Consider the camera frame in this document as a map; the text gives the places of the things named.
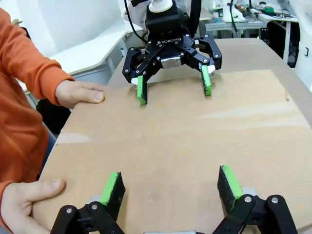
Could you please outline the person's left hand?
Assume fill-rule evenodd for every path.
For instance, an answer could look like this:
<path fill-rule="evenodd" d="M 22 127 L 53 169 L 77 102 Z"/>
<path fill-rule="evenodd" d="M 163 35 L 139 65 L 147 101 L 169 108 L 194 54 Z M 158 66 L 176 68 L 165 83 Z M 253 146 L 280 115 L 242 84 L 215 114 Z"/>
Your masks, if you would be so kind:
<path fill-rule="evenodd" d="M 79 102 L 103 102 L 105 88 L 96 83 L 65 80 L 56 88 L 56 98 L 61 106 L 74 109 Z"/>

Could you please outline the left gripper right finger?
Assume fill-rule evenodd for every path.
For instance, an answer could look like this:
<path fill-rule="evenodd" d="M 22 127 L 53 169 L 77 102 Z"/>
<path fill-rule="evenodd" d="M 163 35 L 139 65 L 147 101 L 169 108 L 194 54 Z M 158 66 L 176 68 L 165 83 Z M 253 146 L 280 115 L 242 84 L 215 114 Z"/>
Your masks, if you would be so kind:
<path fill-rule="evenodd" d="M 217 188 L 226 214 L 215 234 L 240 234 L 248 225 L 256 226 L 262 234 L 298 233 L 283 196 L 263 200 L 243 191 L 230 166 L 219 167 Z"/>

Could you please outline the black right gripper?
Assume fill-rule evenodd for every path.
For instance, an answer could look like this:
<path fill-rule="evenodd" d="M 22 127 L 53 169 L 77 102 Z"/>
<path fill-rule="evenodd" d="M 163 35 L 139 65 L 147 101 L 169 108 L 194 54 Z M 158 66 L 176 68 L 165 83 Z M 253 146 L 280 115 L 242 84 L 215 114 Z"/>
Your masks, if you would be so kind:
<path fill-rule="evenodd" d="M 149 5 L 145 26 L 148 42 L 143 53 L 131 47 L 123 65 L 122 74 L 136 85 L 136 97 L 141 105 L 148 101 L 147 81 L 161 68 L 187 65 L 201 73 L 204 95 L 212 95 L 211 75 L 221 69 L 222 53 L 208 34 L 195 35 L 195 5 L 187 13 L 178 5 Z"/>

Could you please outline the person's right hand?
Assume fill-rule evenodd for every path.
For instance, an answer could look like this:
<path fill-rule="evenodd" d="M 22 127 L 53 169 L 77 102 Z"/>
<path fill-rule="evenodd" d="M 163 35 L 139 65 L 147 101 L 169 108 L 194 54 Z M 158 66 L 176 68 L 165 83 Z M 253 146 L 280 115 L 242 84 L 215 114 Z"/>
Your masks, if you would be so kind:
<path fill-rule="evenodd" d="M 14 234 L 49 234 L 31 216 L 33 203 L 58 195 L 65 187 L 62 179 L 11 183 L 4 189 L 0 212 L 6 226 Z"/>

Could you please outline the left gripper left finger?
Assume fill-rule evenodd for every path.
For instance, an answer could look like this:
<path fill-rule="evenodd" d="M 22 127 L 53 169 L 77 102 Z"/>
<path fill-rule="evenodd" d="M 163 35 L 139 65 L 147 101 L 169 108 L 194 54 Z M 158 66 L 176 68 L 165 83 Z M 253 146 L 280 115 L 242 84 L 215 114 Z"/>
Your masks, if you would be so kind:
<path fill-rule="evenodd" d="M 51 229 L 52 234 L 122 234 L 117 218 L 125 194 L 121 172 L 112 172 L 99 201 L 78 209 L 72 205 L 61 207 Z"/>

